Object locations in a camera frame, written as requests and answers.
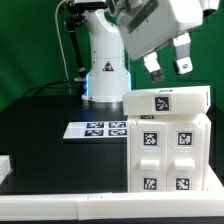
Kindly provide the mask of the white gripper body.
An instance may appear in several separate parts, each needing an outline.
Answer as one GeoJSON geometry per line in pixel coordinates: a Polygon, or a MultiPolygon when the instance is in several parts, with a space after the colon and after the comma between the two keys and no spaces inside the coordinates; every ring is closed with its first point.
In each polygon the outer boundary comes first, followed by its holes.
{"type": "Polygon", "coordinates": [[[117,23],[129,57],[137,60],[200,26],[202,20],[198,0],[142,0],[133,14],[123,9],[117,23]]]}

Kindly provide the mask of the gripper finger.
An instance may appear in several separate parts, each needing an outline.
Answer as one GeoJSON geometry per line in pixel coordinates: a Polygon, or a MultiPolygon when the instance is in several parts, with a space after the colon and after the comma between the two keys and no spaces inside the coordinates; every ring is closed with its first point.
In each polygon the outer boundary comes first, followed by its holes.
{"type": "Polygon", "coordinates": [[[184,33],[172,39],[175,53],[174,68],[177,75],[183,75],[193,70],[190,57],[191,39],[188,33],[184,33]]]}
{"type": "Polygon", "coordinates": [[[151,75],[154,83],[162,82],[165,80],[163,69],[157,61],[157,53],[153,52],[144,57],[144,65],[151,75]]]}

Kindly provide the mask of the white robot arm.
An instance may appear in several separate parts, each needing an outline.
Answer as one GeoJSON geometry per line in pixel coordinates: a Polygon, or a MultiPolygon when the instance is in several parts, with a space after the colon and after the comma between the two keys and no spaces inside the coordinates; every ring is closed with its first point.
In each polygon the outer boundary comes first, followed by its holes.
{"type": "Polygon", "coordinates": [[[141,59],[154,82],[165,79],[157,51],[171,44],[179,75],[192,70],[189,31],[200,26],[199,0],[65,0],[71,36],[85,24],[91,69],[80,70],[81,99],[96,107],[118,107],[131,90],[125,58],[141,59]]]}

